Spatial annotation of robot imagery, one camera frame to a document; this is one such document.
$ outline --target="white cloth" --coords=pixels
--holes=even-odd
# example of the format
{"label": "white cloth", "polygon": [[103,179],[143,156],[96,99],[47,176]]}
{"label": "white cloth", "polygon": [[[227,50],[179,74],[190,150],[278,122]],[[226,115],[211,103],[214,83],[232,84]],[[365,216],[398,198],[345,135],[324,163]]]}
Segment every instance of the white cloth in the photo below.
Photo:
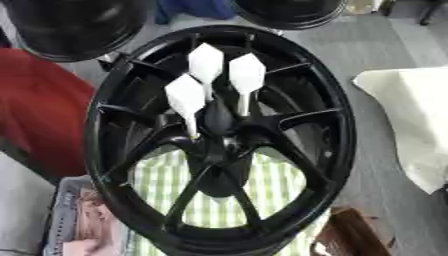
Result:
{"label": "white cloth", "polygon": [[354,83],[383,106],[406,175],[431,194],[448,171],[448,67],[366,71]]}

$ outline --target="red cloth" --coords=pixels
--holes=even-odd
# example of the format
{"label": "red cloth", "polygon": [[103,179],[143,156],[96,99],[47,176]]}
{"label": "red cloth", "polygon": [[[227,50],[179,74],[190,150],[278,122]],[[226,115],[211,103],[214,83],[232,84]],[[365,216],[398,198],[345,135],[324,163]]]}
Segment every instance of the red cloth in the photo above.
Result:
{"label": "red cloth", "polygon": [[0,49],[0,136],[54,175],[85,174],[84,114],[93,88],[58,65]]}

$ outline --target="wheel spoke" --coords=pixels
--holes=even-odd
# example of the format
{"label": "wheel spoke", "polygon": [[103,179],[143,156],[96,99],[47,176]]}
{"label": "wheel spoke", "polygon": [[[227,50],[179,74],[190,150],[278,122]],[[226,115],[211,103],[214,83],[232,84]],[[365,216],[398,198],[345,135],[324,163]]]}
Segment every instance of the wheel spoke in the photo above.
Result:
{"label": "wheel spoke", "polygon": [[246,215],[247,224],[257,232],[264,232],[265,227],[263,226],[263,221],[261,220],[260,214],[255,208],[255,205],[252,203],[252,200],[247,195],[246,191],[238,185],[236,179],[229,172],[224,172],[224,175],[227,178],[229,187],[234,192],[236,200]]}
{"label": "wheel spoke", "polygon": [[155,120],[146,116],[140,111],[133,110],[129,107],[118,106],[118,105],[108,105],[108,104],[99,104],[98,110],[102,113],[120,113],[125,116],[130,117],[134,121],[141,123],[148,127],[153,127],[155,125]]}
{"label": "wheel spoke", "polygon": [[278,122],[278,127],[280,128],[280,130],[286,131],[301,124],[325,124],[327,122],[331,122],[335,120],[340,111],[341,109],[339,108],[331,108],[315,112],[298,112],[291,114],[274,115],[272,117],[275,119],[274,122]]}
{"label": "wheel spoke", "polygon": [[282,74],[297,72],[300,70],[308,70],[310,67],[311,67],[311,63],[309,63],[309,62],[289,65],[289,66],[270,70],[266,73],[266,76],[282,75]]}
{"label": "wheel spoke", "polygon": [[275,141],[273,148],[296,164],[305,175],[308,188],[318,191],[331,182],[286,135],[278,135]]}
{"label": "wheel spoke", "polygon": [[139,59],[133,59],[130,60],[130,62],[134,64],[134,71],[139,77],[144,78],[150,74],[170,82],[177,78],[177,74],[174,74],[167,69],[158,67],[157,65]]}
{"label": "wheel spoke", "polygon": [[182,216],[188,204],[193,200],[196,193],[199,191],[198,184],[201,182],[204,175],[210,170],[212,166],[206,165],[202,167],[199,172],[188,182],[182,193],[176,199],[171,209],[165,218],[164,227],[171,230],[176,230],[182,223]]}
{"label": "wheel spoke", "polygon": [[108,172],[103,174],[102,179],[110,179],[116,173],[128,172],[138,161],[142,160],[145,155],[151,153],[155,149],[172,144],[185,148],[185,136],[176,137],[175,133],[182,130],[181,123],[166,125],[165,127],[154,129],[140,143],[137,144],[124,158],[123,161],[113,166]]}

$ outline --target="wheel rim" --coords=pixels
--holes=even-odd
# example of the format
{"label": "wheel rim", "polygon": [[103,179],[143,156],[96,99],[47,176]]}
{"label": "wheel rim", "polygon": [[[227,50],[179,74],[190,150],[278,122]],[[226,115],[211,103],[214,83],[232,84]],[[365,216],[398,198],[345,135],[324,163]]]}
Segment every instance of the wheel rim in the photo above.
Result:
{"label": "wheel rim", "polygon": [[[202,41],[224,50],[226,58],[253,51],[264,60],[270,71],[267,74],[266,86],[258,93],[257,102],[282,113],[275,116],[252,115],[247,119],[235,119],[235,124],[226,131],[225,136],[235,136],[243,147],[239,148],[237,153],[230,154],[233,158],[222,158],[219,164],[235,160],[236,156],[248,156],[256,148],[268,146],[298,165],[308,181],[305,192],[293,203],[263,220],[256,210],[254,212],[253,205],[251,206],[239,189],[241,186],[233,182],[234,191],[239,192],[236,193],[236,198],[249,222],[237,228],[213,230],[189,226],[180,221],[179,216],[186,207],[185,202],[198,191],[195,184],[207,173],[207,166],[198,171],[197,175],[193,175],[192,182],[180,196],[185,200],[179,201],[178,198],[167,216],[140,199],[128,182],[128,173],[132,166],[158,148],[158,145],[175,145],[186,151],[187,155],[202,160],[205,155],[209,155],[210,152],[204,154],[198,150],[203,148],[201,143],[207,144],[211,140],[211,135],[207,134],[204,125],[200,125],[204,136],[192,142],[185,134],[179,117],[165,114],[162,118],[160,115],[168,109],[163,86],[186,71],[186,63],[179,62],[179,58],[186,59],[185,54]],[[286,78],[290,77],[292,80],[288,82]],[[136,80],[159,83],[154,82],[154,86],[144,87],[145,96],[138,92],[132,94],[132,89],[129,89]],[[224,102],[232,98],[227,81],[224,75],[214,84],[217,96],[225,96],[222,97],[225,98]],[[303,93],[310,93],[306,96],[308,98],[317,97],[320,100],[297,104],[294,99],[306,98],[301,95]],[[134,95],[131,102],[129,95]],[[146,103],[138,106],[138,97],[143,98],[141,101]],[[257,112],[257,106],[251,106],[251,110],[251,113]],[[320,148],[316,163],[312,163],[281,132],[310,122],[318,123],[318,134],[322,140],[325,137],[326,141]],[[149,135],[140,132],[140,138],[137,138],[137,127],[140,126],[159,128],[149,131]],[[150,42],[121,60],[93,99],[85,132],[89,174],[111,211],[132,230],[150,239],[163,251],[178,255],[255,255],[256,252],[262,253],[267,248],[273,251],[273,248],[284,245],[285,241],[289,241],[293,235],[328,209],[342,189],[352,167],[356,141],[349,103],[337,81],[317,58],[287,39],[238,26],[199,27],[172,33]],[[204,162],[216,166],[217,162],[213,161]],[[232,177],[228,178],[232,186]]]}

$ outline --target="gray floor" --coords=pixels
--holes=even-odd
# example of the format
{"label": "gray floor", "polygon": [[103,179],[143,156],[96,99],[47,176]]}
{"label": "gray floor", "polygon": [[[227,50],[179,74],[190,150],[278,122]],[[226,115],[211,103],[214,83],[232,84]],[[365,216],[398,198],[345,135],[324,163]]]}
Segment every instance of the gray floor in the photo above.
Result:
{"label": "gray floor", "polygon": [[[353,174],[337,205],[350,205],[367,216],[384,242],[396,237],[393,255],[448,254],[448,207],[439,194],[429,196],[414,186],[396,160],[393,134],[381,107],[349,80],[371,69],[412,68],[448,63],[448,8],[437,13],[429,27],[416,25],[420,2],[401,2],[387,19],[379,15],[344,16],[321,28],[287,32],[285,36],[308,48],[335,73],[350,97],[358,125],[359,149]],[[0,24],[4,14],[0,9]],[[159,35],[185,27],[222,24],[181,16],[170,26],[148,21],[124,51]],[[242,19],[225,22],[250,25]],[[8,26],[8,33],[13,30]],[[100,85],[105,74],[94,61],[64,67]]]}

